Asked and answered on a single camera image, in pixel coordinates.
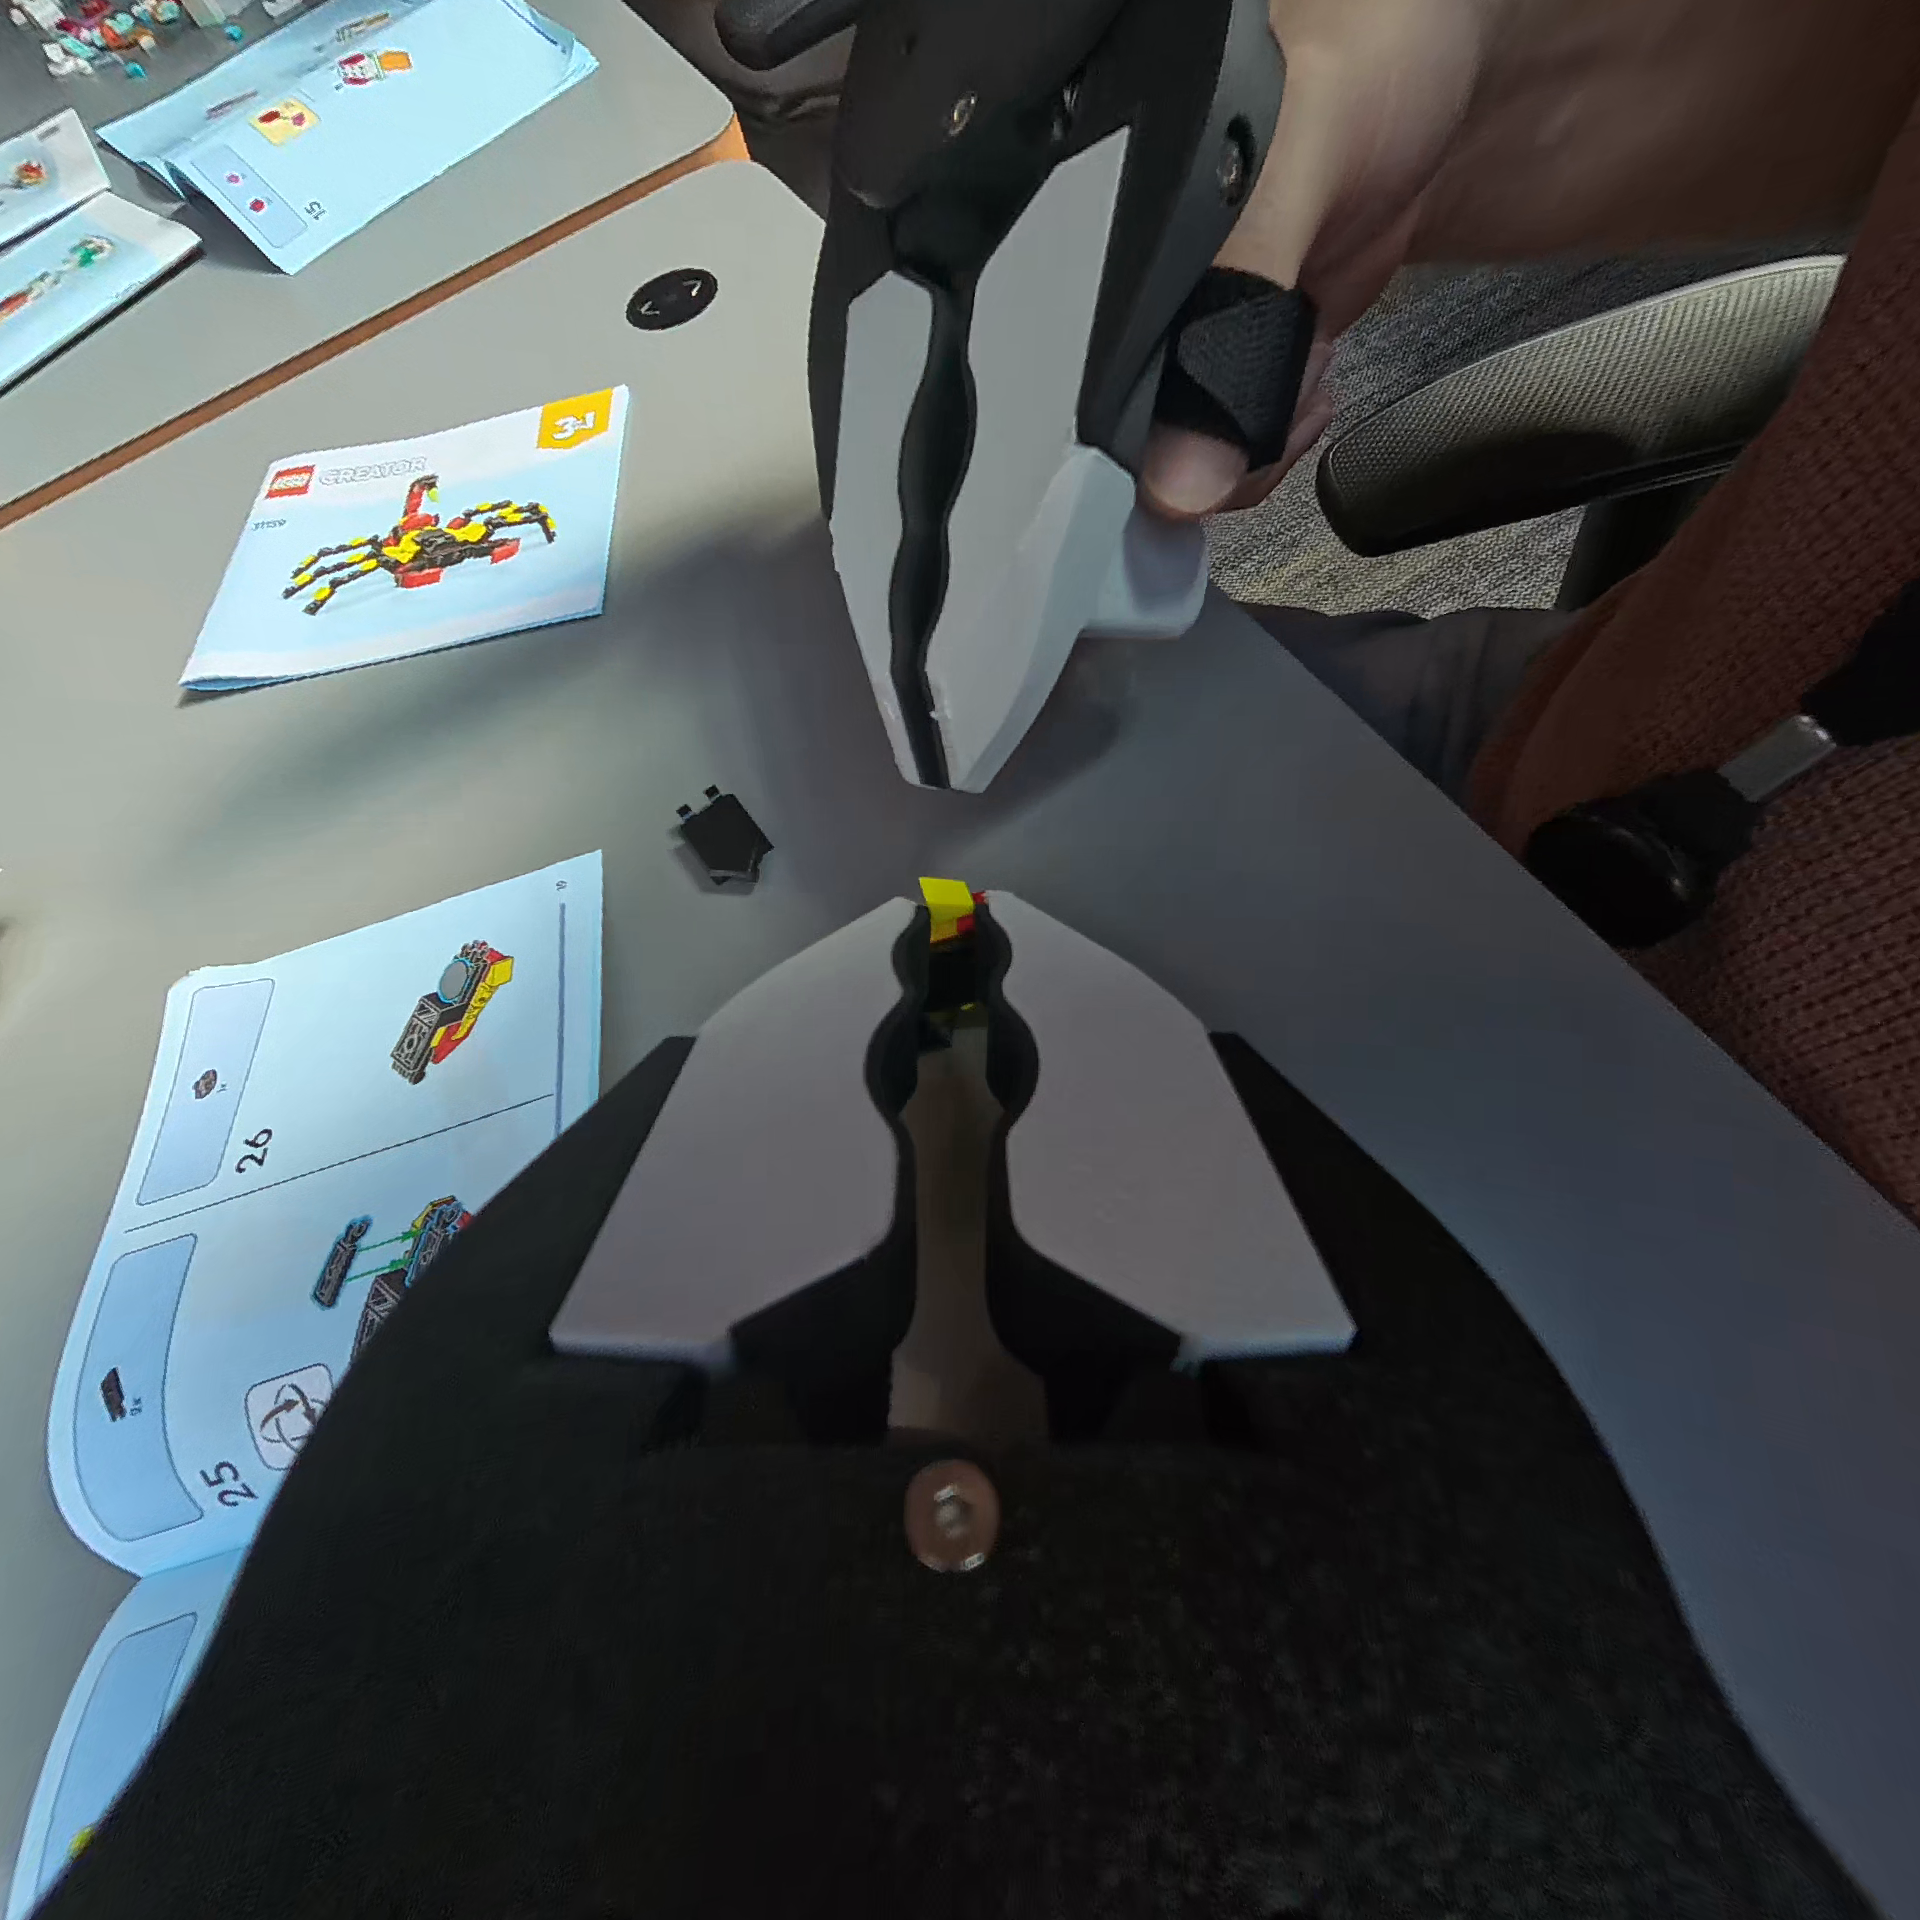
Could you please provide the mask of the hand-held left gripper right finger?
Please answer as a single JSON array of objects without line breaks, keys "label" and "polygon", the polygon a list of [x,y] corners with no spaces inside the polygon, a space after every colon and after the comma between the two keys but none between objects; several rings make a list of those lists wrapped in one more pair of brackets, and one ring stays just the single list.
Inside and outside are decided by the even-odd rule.
[{"label": "hand-held left gripper right finger", "polygon": [[1344,1352],[1357,1325],[1199,1015],[1017,894],[989,920],[1039,1057],[1001,1096],[1018,1248],[1170,1330],[1173,1360]]}]

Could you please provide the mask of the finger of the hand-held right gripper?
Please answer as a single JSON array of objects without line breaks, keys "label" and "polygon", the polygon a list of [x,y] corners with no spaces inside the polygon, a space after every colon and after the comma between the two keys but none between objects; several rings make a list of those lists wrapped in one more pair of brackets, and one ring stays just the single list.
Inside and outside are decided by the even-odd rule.
[{"label": "finger of the hand-held right gripper", "polygon": [[902,272],[847,305],[831,560],[905,779],[947,786],[927,652],[947,589],[947,299]]},{"label": "finger of the hand-held right gripper", "polygon": [[989,787],[1082,636],[1173,640],[1202,612],[1202,532],[1141,517],[1132,470],[1079,434],[1129,142],[1062,159],[973,286],[973,446],[922,658],[932,786],[950,792]]}]

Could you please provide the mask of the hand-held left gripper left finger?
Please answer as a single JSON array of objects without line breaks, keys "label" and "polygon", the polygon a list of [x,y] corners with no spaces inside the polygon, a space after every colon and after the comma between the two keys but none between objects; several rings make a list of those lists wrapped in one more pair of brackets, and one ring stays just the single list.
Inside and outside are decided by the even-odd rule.
[{"label": "hand-held left gripper left finger", "polygon": [[927,908],[893,898],[695,1034],[552,1320],[574,1357],[884,1365],[915,1315]]}]

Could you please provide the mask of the small red yellow black assembly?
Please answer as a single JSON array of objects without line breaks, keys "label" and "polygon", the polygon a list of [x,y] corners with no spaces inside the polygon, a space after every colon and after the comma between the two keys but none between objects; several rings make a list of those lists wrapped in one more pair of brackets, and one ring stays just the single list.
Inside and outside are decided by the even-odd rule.
[{"label": "small red yellow black assembly", "polygon": [[947,876],[922,876],[921,891],[930,915],[922,1044],[947,1047],[983,988],[983,946],[976,937],[983,894]]}]

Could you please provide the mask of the grey desk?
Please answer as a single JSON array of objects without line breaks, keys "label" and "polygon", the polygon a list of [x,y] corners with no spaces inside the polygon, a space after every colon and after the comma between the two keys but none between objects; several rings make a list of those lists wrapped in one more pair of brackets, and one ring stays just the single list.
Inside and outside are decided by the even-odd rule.
[{"label": "grey desk", "polygon": [[283,386],[715,163],[725,94],[626,2],[542,2],[598,73],[300,275],[115,153],[109,184],[204,253],[4,395],[4,525]]},{"label": "grey desk", "polygon": [[[817,217],[688,176],[4,530],[4,1866],[126,1587],[54,1513],[58,1339],[167,988],[603,851],[603,1077],[946,857],[1269,1061],[1287,1178],[1421,1290],[1415,1369],[1542,1477],[1496,1282],[1580,1396],[1780,1823],[1697,1706],[1564,1614],[1392,1627],[1528,1510],[1283,1400],[1236,1538],[1170,1461],[1014,1459],[1008,1548],[941,1577],[907,1465],[640,1457],[643,1387],[480,1387],[480,1307],[412,1315],[271,1533],[287,1676],[195,1699],[102,1916],[1918,1916],[1918,1230],[1542,898],[1236,605],[1084,648],[980,801],[902,786],[815,515]],[[663,333],[640,285],[711,267]],[[184,695],[274,449],[626,382],[603,618]],[[708,786],[772,854],[711,885]],[[1648,1706],[1594,1760],[1550,1699]]]}]

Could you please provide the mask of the person's right hand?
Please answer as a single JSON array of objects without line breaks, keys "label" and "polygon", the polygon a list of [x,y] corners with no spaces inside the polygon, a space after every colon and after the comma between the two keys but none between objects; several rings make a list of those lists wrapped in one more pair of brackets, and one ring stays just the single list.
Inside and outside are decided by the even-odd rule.
[{"label": "person's right hand", "polygon": [[1848,226],[1918,97],[1918,2],[1271,2],[1283,107],[1215,266],[1320,328],[1283,453],[1155,427],[1141,502],[1257,504],[1407,266],[1715,250]]}]

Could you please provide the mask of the black pointed plate brick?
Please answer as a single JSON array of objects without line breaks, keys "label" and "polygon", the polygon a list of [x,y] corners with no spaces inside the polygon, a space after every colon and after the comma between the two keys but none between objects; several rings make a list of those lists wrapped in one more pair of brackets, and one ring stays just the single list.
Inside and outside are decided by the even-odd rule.
[{"label": "black pointed plate brick", "polygon": [[756,889],[772,854],[772,838],[747,804],[721,786],[708,786],[698,804],[681,804],[677,830],[711,885]]}]

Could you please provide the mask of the scorpion cover instruction booklet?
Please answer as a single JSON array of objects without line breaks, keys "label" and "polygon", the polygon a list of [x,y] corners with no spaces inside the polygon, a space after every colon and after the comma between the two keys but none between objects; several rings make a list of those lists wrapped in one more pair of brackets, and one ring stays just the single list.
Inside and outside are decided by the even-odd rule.
[{"label": "scorpion cover instruction booklet", "polygon": [[229,691],[595,618],[630,391],[269,465],[180,671]]}]

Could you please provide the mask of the blue building instruction booklet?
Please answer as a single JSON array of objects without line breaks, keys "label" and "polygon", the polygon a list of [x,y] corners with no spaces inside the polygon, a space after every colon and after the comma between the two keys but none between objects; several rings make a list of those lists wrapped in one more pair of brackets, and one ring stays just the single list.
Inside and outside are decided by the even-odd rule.
[{"label": "blue building instruction booklet", "polygon": [[598,1096],[598,1027],[598,851],[169,990],[46,1419],[64,1517],[136,1587],[58,1713],[8,1916],[156,1741],[351,1360]]}]

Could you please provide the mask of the light blue instruction booklet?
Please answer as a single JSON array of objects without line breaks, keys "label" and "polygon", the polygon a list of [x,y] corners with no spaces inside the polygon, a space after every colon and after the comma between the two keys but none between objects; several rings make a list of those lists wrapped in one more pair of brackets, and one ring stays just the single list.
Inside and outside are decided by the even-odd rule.
[{"label": "light blue instruction booklet", "polygon": [[324,2],[99,141],[300,275],[595,67],[529,2]]},{"label": "light blue instruction booklet", "polygon": [[4,253],[4,393],[196,258],[195,226],[96,194]]},{"label": "light blue instruction booklet", "polygon": [[77,109],[58,109],[4,138],[0,163],[4,250],[109,190],[109,176]]}]

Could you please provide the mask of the person's brown knit sweater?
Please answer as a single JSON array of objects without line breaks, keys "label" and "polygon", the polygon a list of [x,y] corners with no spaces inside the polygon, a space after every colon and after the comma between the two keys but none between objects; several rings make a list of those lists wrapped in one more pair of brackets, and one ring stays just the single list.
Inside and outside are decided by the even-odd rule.
[{"label": "person's brown knit sweater", "polygon": [[1918,740],[1790,786],[1630,967],[1918,1223]]}]

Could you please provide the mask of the pile of pastel toy bricks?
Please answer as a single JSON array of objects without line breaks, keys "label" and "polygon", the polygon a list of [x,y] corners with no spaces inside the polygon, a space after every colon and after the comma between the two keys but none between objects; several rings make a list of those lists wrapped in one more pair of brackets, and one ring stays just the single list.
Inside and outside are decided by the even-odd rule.
[{"label": "pile of pastel toy bricks", "polygon": [[238,47],[300,2],[4,2],[4,35],[34,51],[51,80],[148,79],[174,47]]}]

